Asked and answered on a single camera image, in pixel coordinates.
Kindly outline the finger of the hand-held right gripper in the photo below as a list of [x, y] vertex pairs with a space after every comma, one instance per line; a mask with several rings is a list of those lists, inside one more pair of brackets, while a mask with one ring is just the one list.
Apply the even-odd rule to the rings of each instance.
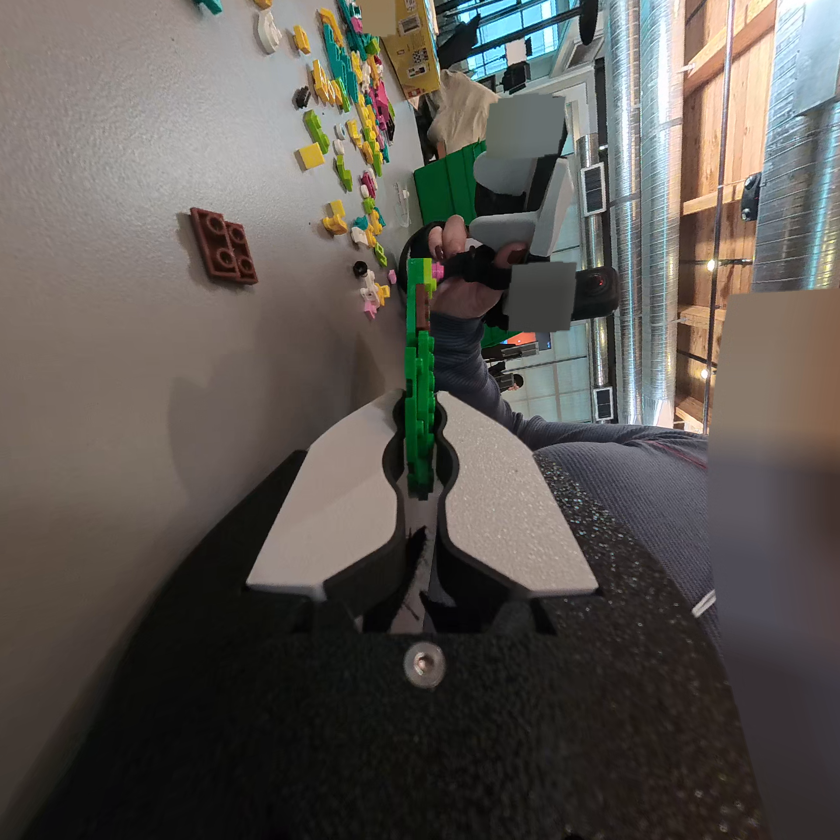
[[483, 189], [502, 196], [536, 196], [544, 176], [550, 172], [550, 158], [498, 158], [478, 156], [473, 176]]
[[554, 163], [538, 218], [534, 224], [529, 253], [531, 256], [549, 258], [560, 237], [567, 213], [575, 203], [574, 174], [564, 157]]

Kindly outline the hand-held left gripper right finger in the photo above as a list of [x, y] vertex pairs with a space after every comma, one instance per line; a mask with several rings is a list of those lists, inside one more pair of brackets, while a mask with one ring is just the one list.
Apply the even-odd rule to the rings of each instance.
[[593, 594], [595, 575], [530, 448], [449, 392], [437, 409], [446, 549], [515, 596]]

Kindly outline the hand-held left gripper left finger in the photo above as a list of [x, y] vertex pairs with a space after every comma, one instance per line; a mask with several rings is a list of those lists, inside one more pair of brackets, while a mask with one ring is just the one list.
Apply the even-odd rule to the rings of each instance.
[[399, 406], [391, 390], [310, 446], [248, 575], [254, 591], [381, 603], [406, 570]]

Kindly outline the green lego baseplate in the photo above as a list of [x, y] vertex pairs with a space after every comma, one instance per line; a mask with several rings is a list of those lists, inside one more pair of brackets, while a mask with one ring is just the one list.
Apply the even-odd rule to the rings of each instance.
[[404, 354], [404, 432], [409, 494], [425, 501], [434, 488], [434, 424], [436, 395], [434, 339], [429, 331], [417, 331], [415, 287], [420, 283], [420, 258], [406, 262], [406, 349]]

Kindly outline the scattered small lego pieces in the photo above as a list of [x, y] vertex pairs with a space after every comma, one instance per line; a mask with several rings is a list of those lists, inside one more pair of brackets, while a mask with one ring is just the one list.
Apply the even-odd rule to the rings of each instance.
[[389, 161], [393, 112], [385, 96], [378, 41], [363, 31], [361, 11], [354, 3], [337, 2], [337, 8], [341, 18], [330, 8], [318, 10], [326, 62], [314, 58], [309, 81], [292, 96], [311, 139], [296, 156], [309, 171], [333, 155], [342, 189], [359, 194], [362, 214], [349, 220], [339, 199], [329, 204], [322, 226], [333, 237], [349, 235], [356, 248], [369, 249], [385, 269], [387, 256], [379, 237], [386, 222], [376, 197], [383, 164]]

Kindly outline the brown lego plate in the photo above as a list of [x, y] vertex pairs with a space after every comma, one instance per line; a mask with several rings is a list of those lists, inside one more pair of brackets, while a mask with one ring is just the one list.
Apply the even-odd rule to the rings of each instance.
[[190, 209], [192, 231], [209, 279], [240, 286], [258, 281], [249, 242], [241, 224], [196, 206]]

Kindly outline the person's right hand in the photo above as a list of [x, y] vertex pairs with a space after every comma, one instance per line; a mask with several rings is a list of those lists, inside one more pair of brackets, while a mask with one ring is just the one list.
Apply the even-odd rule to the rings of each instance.
[[[427, 235], [430, 254], [441, 263], [466, 252], [467, 242], [467, 226], [459, 215], [448, 217], [442, 226], [431, 227]], [[496, 252], [494, 264], [510, 268], [524, 261], [528, 252], [525, 242], [509, 243]], [[452, 276], [438, 284], [430, 308], [455, 319], [480, 319], [498, 304], [503, 294], [502, 290]]]

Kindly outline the green plastic bin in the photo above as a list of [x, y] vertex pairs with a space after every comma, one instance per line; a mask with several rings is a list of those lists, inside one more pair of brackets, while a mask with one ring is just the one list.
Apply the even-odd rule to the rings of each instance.
[[482, 140], [415, 170], [415, 193], [424, 224], [459, 215], [469, 225], [476, 218], [474, 165], [486, 149]]

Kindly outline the beige cloth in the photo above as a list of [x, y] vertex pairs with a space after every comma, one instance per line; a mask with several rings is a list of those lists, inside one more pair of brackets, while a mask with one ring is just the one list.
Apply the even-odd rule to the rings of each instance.
[[439, 88], [426, 95], [432, 115], [427, 129], [431, 151], [448, 156], [487, 136], [490, 106], [499, 95], [459, 70], [443, 69]]

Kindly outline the display screen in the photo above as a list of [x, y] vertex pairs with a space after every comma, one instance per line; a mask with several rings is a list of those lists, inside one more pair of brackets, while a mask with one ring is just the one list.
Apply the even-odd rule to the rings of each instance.
[[481, 355], [485, 361], [516, 361], [552, 349], [547, 332], [517, 332], [502, 336], [502, 331], [487, 329], [482, 338]]

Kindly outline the yellow cardboard box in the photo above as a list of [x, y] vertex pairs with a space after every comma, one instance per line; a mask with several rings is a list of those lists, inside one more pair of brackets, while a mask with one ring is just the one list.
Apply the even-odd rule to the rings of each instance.
[[384, 46], [406, 98], [440, 89], [434, 1], [395, 1], [395, 33]]

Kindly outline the narrow silver duct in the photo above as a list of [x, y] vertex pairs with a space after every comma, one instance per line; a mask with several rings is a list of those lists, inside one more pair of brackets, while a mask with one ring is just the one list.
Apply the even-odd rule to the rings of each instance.
[[612, 264], [620, 304], [615, 319], [616, 394], [625, 424], [642, 422], [642, 214], [640, 164], [640, 3], [605, 2], [605, 112]]

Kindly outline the wide silver duct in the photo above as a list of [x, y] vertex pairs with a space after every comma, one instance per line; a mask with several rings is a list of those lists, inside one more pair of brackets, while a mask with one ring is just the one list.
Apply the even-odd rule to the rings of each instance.
[[675, 420], [686, 3], [640, 3], [643, 423]]

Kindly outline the large silver duct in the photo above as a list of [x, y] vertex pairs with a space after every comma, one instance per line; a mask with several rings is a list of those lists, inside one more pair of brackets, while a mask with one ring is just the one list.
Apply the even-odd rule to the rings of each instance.
[[752, 292], [839, 282], [839, 2], [779, 2]]

